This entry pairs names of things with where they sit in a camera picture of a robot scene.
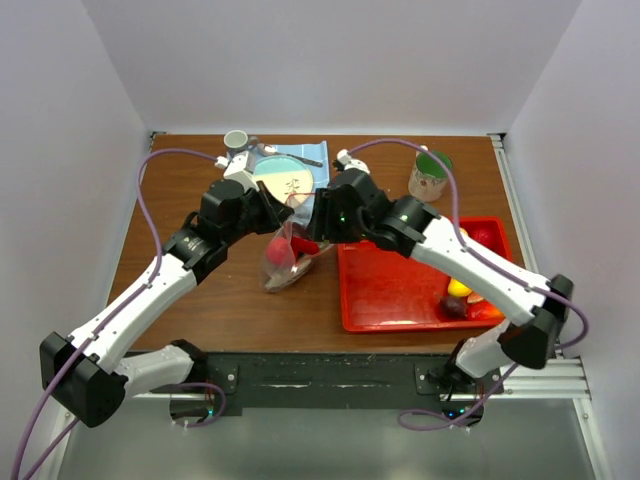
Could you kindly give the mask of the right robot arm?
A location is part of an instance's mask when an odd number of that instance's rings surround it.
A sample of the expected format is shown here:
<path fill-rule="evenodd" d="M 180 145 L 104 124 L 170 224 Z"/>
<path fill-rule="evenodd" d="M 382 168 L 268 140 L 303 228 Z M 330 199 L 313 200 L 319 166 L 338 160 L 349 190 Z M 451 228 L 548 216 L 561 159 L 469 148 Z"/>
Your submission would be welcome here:
<path fill-rule="evenodd" d="M 431 205 L 412 196 L 390 200 L 363 171 L 346 170 L 316 191 L 309 231 L 312 239 L 331 244 L 368 240 L 433 267 L 504 315 L 498 326 L 456 348 L 445 369 L 456 392 L 469 392 L 482 376 L 509 363 L 540 370 L 555 350 L 574 290 L 569 278 L 520 268 L 460 234 Z"/>

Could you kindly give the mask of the clear zip top bag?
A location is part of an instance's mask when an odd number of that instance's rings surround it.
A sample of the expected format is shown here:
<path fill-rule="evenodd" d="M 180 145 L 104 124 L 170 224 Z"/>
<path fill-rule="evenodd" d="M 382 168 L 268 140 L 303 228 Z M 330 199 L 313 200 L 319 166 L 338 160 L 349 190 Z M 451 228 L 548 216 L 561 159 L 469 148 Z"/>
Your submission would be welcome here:
<path fill-rule="evenodd" d="M 309 234 L 314 201 L 314 192 L 287 195 L 285 205 L 293 209 L 293 214 L 268 242 L 261 259 L 261 280 L 266 292 L 276 293 L 296 283 L 316 257 L 332 249 L 328 242 L 313 241 Z"/>

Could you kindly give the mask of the red chili pepper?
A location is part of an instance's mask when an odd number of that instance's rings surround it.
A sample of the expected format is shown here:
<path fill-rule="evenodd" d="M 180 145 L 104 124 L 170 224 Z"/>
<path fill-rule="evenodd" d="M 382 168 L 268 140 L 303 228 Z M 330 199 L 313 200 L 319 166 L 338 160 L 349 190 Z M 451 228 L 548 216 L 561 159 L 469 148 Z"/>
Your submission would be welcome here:
<path fill-rule="evenodd" d="M 316 255 L 320 251 L 319 245 L 310 239 L 292 236 L 290 245 L 296 257 L 300 255 Z"/>

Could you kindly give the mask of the red apple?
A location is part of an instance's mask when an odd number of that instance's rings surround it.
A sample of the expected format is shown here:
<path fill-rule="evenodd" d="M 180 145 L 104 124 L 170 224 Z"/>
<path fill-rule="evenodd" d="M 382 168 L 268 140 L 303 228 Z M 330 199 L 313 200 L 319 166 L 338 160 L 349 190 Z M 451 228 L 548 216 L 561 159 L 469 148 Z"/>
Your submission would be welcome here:
<path fill-rule="evenodd" d="M 274 237 L 269 242 L 265 257 L 270 264 L 282 268 L 289 268 L 296 261 L 290 240 L 281 236 Z"/>

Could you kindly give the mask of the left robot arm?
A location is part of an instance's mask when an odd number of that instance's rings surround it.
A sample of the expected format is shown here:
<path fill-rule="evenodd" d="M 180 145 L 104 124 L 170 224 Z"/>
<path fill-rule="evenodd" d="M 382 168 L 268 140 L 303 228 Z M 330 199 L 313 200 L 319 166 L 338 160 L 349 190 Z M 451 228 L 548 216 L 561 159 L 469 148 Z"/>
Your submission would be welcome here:
<path fill-rule="evenodd" d="M 53 332 L 41 342 L 45 392 L 94 428 L 112 417 L 137 385 L 155 389 L 175 383 L 185 392 L 200 390 L 207 368 L 187 343 L 154 353 L 143 375 L 127 372 L 121 361 L 169 306 L 227 260 L 232 245 L 251 234 L 277 231 L 293 212 L 263 182 L 249 188 L 234 180 L 214 182 L 199 209 L 115 301 L 72 334 Z"/>

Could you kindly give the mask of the grey toy fish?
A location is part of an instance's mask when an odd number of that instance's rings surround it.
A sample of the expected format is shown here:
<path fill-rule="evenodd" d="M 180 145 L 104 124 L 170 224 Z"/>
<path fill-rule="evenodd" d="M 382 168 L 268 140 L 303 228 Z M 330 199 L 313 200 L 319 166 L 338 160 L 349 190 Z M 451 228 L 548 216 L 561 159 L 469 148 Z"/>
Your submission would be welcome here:
<path fill-rule="evenodd" d="M 264 289 L 269 293 L 275 293 L 288 288 L 307 273 L 312 263 L 311 259 L 303 259 L 289 269 L 277 269 L 275 273 L 266 277 Z"/>

